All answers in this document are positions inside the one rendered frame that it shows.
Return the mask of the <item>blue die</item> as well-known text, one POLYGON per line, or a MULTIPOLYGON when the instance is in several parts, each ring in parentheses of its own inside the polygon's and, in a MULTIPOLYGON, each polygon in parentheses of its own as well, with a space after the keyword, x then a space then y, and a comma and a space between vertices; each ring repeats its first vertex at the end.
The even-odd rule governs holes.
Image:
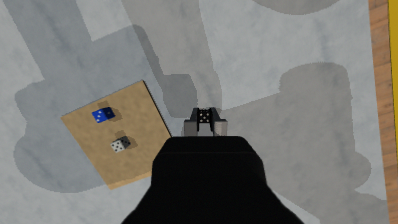
POLYGON ((112 109, 110 107, 102 108, 97 111, 92 112, 92 115, 94 116, 95 120, 97 123, 106 121, 108 119, 111 119, 115 117, 112 109))

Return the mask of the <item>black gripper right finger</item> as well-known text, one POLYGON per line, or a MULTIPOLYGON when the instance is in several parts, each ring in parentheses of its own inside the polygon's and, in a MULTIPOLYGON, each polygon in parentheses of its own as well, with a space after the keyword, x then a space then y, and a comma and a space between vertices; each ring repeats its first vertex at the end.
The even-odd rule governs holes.
POLYGON ((227 120, 221 119, 215 107, 210 107, 210 129, 213 136, 227 136, 227 120))

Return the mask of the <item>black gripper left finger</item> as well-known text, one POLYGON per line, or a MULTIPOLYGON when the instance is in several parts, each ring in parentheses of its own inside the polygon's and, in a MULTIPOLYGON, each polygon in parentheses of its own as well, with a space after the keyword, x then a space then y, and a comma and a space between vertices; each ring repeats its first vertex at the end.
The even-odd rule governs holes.
POLYGON ((199 132, 199 108, 193 108, 190 119, 184 121, 184 136, 198 136, 199 132))

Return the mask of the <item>tan mat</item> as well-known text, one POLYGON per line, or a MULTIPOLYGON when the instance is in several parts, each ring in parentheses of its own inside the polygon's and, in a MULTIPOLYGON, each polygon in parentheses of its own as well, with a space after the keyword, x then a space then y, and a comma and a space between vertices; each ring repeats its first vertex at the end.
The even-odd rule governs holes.
POLYGON ((60 117, 110 190, 152 174, 152 163, 171 136, 144 80, 60 117), (110 107, 115 117, 97 123, 92 112, 110 107), (127 136, 115 153, 110 143, 127 136))

